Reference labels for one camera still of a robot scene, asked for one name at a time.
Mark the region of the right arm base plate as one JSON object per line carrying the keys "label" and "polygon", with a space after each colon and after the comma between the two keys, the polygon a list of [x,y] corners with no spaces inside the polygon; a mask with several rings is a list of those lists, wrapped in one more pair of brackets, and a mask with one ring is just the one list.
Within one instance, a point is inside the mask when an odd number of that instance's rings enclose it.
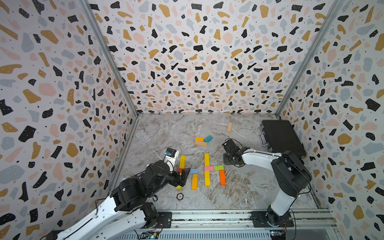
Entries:
{"label": "right arm base plate", "polygon": [[278,228],[293,227],[293,217],[289,212],[283,216],[278,216],[273,211],[253,211],[250,220],[253,222],[254,228]]}

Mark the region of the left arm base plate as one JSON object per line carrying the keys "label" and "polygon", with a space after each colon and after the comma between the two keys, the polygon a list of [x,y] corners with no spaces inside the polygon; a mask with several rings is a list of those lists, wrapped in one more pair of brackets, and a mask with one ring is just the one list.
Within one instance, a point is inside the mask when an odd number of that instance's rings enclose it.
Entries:
{"label": "left arm base plate", "polygon": [[170,229],[172,225],[172,212],[159,212],[152,229]]}

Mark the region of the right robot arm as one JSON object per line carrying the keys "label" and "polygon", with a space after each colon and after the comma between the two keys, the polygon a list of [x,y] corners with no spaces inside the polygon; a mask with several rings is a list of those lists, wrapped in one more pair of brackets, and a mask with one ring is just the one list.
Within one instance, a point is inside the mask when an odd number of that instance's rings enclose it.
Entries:
{"label": "right robot arm", "polygon": [[308,169],[292,151],[267,153],[249,147],[240,148],[233,139],[226,139],[222,146],[226,151],[223,155],[226,165],[252,165],[275,174],[280,190],[267,208],[266,218],[269,225],[278,227],[289,218],[291,206],[310,185],[312,177]]}

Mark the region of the orange block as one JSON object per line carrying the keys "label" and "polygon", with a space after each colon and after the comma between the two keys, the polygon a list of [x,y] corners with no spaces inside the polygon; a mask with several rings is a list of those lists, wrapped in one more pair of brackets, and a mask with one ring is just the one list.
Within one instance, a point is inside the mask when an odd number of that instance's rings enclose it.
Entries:
{"label": "orange block", "polygon": [[221,186],[225,186],[226,185],[225,171],[224,170],[220,170],[219,174],[220,174],[220,185]]}

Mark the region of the pink block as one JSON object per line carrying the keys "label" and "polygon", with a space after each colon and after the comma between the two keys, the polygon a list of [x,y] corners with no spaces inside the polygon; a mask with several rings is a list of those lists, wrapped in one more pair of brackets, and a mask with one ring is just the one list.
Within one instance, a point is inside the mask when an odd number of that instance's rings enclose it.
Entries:
{"label": "pink block", "polygon": [[205,166],[205,171],[214,172],[215,167],[214,166]]}

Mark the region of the green block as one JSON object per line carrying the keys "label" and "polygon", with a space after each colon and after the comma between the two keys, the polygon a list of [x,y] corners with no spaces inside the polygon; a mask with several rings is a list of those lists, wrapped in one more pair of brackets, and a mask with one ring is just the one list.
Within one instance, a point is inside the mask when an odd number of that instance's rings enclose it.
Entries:
{"label": "green block", "polygon": [[214,166],[214,171],[223,171],[223,170],[224,170],[224,166],[223,165]]}

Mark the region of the light blue block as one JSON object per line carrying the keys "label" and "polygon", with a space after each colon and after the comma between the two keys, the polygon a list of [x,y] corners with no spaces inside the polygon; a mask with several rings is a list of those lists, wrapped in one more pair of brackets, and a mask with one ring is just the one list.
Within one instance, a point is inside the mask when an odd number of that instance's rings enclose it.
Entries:
{"label": "light blue block", "polygon": [[197,169],[191,169],[190,170],[190,174],[198,174],[198,170]]}

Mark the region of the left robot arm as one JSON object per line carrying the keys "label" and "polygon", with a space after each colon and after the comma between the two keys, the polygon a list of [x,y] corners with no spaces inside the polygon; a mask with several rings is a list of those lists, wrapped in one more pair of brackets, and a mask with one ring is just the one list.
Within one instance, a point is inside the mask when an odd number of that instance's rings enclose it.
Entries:
{"label": "left robot arm", "polygon": [[157,161],[112,190],[103,203],[79,222],[62,231],[51,231],[46,240],[108,240],[131,230],[151,228],[159,213],[148,199],[166,185],[183,187],[190,169],[175,171],[170,161]]}

